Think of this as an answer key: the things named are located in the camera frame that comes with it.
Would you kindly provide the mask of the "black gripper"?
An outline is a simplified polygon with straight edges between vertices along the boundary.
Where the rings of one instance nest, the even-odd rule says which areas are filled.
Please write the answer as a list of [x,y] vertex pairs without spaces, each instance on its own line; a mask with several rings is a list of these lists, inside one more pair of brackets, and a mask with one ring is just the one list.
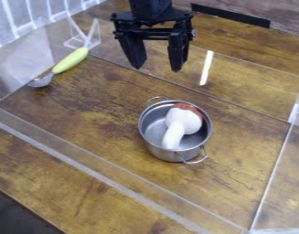
[[168,39],[171,70],[179,72],[188,59],[190,41],[195,37],[194,13],[172,7],[172,0],[128,0],[130,11],[111,15],[115,38],[135,69],[147,60],[143,40]]

